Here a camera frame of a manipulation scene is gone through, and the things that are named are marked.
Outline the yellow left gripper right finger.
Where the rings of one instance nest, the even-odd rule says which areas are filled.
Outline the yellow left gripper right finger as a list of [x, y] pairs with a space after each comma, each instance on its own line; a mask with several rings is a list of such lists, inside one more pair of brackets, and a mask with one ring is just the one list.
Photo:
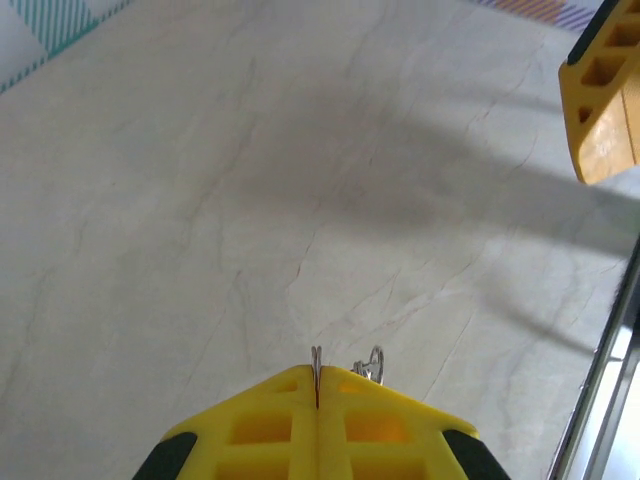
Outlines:
[[470, 423], [338, 367], [321, 369], [320, 479], [506, 479]]

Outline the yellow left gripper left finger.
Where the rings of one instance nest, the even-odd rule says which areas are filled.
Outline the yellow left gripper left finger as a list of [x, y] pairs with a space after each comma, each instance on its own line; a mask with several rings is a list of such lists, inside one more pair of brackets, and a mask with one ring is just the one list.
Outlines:
[[136, 479], [316, 479], [316, 390], [299, 365], [172, 427]]

